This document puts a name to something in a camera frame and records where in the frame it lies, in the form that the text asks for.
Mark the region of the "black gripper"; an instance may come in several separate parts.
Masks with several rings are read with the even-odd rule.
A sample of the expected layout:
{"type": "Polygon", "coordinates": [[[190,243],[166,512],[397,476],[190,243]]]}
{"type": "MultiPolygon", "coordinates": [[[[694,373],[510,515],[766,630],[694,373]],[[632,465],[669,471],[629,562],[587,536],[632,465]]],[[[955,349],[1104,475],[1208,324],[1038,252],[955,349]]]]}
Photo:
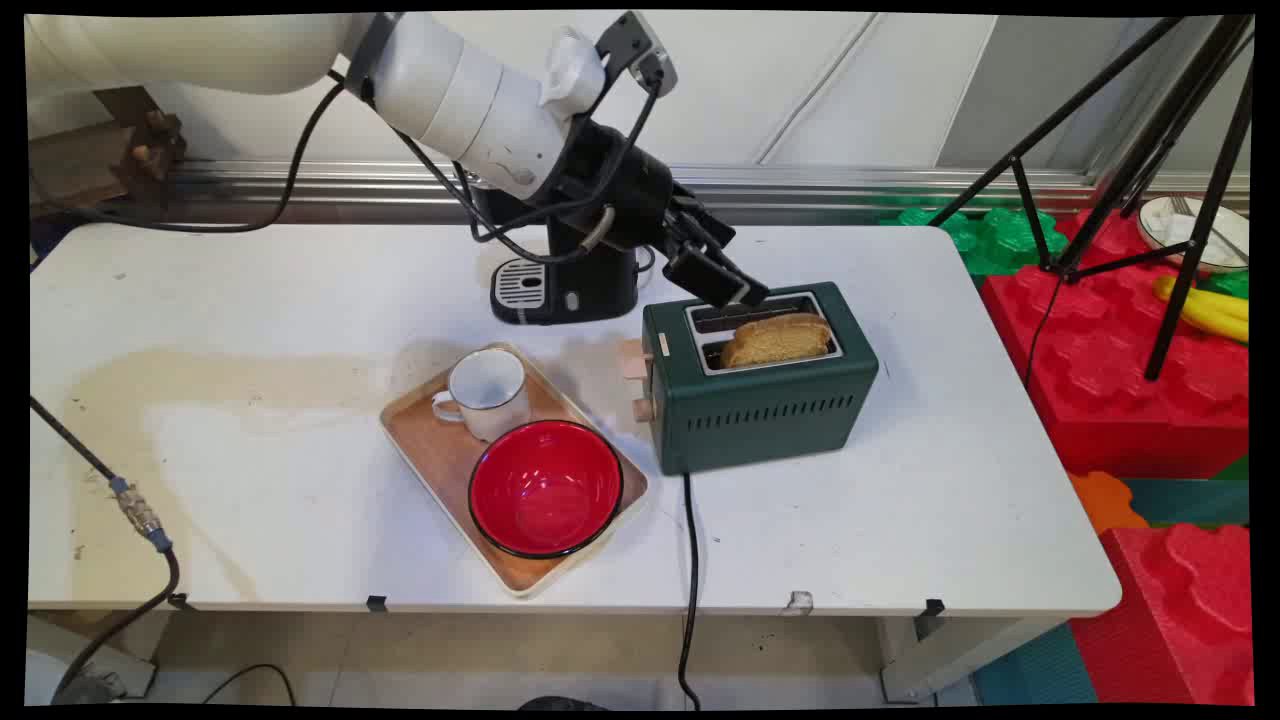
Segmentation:
{"type": "MultiPolygon", "coordinates": [[[[626,136],[594,120],[571,120],[570,135],[553,173],[553,202],[589,199],[608,176],[626,136]]],[[[669,168],[632,146],[595,205],[554,215],[553,254],[572,251],[600,219],[614,209],[605,241],[621,249],[641,243],[668,259],[663,277],[713,307],[755,307],[771,290],[728,263],[723,251],[736,234],[689,190],[677,186],[669,168]]]]}

